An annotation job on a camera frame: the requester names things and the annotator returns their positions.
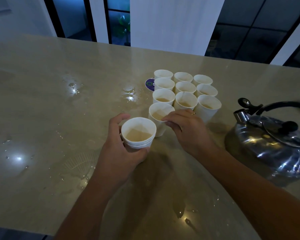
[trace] table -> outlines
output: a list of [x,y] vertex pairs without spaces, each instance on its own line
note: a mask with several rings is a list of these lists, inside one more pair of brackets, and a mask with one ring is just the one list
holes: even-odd
[[[148,116],[144,82],[157,69],[210,76],[222,108],[216,142],[237,99],[300,100],[300,69],[142,48],[20,36],[0,43],[0,227],[53,235],[86,186],[120,112]],[[296,121],[300,111],[267,113]],[[300,198],[300,181],[287,187]],[[168,129],[109,202],[100,239],[259,239],[223,187]]]

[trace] person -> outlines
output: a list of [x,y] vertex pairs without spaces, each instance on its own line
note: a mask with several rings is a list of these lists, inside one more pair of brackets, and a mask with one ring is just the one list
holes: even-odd
[[[98,239],[109,199],[150,150],[126,151],[119,123],[129,117],[121,113],[110,119],[108,138],[93,176],[54,240]],[[175,132],[182,148],[220,182],[262,239],[300,239],[300,200],[219,148],[204,122],[191,109],[171,112],[162,120]]]

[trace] purple sticker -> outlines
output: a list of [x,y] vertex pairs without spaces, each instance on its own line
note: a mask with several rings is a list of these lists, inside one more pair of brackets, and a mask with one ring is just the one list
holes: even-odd
[[154,77],[153,78],[149,78],[148,80],[145,81],[145,86],[147,87],[147,89],[154,91]]

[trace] paper cup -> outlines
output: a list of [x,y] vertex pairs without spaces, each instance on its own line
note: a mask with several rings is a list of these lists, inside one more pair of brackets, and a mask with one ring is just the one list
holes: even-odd
[[162,88],[152,93],[153,103],[167,103],[172,105],[176,95],[169,89]]
[[206,84],[199,84],[197,86],[197,90],[194,93],[196,97],[199,97],[200,95],[209,95],[209,96],[216,96],[218,94],[218,90],[212,87],[211,85]]
[[168,70],[156,70],[154,72],[154,79],[155,80],[157,78],[160,78],[160,77],[165,77],[165,78],[171,79],[172,76],[173,76],[173,73],[171,71],[168,71]]
[[197,103],[198,101],[196,96],[194,96],[191,92],[179,92],[176,94],[174,109],[193,109]]
[[197,88],[192,83],[186,82],[186,81],[180,81],[180,82],[177,82],[177,84],[176,84],[175,94],[177,94],[178,92],[194,93],[196,90],[197,90]]
[[167,126],[161,119],[172,111],[175,111],[174,108],[167,103],[155,103],[149,107],[149,119],[152,120],[157,127],[155,137],[162,136],[165,132]]
[[191,82],[193,80],[193,76],[186,72],[177,72],[174,74],[173,80],[175,83]]
[[212,84],[213,80],[208,77],[208,76],[205,76],[205,75],[195,75],[193,77],[193,81],[192,83],[195,85],[195,86],[198,86],[199,84],[207,84],[207,85],[210,85]]
[[175,83],[171,79],[159,77],[154,82],[154,90],[156,91],[160,88],[166,88],[172,91],[174,85]]
[[207,123],[220,108],[221,102],[216,97],[200,95],[198,97],[198,104],[193,111]]
[[128,151],[151,146],[156,132],[155,123],[143,117],[129,119],[121,127],[123,142]]

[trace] marble countertop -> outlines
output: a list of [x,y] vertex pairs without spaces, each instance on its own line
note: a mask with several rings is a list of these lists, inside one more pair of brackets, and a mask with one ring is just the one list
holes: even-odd
[[[54,37],[0,43],[0,227],[55,234],[86,186],[120,112],[148,116],[157,69],[208,75],[223,146],[237,99],[300,100],[300,69]],[[267,113],[296,121],[300,111]],[[300,181],[286,188],[300,198]],[[109,202],[100,239],[259,239],[223,187],[172,130]]]

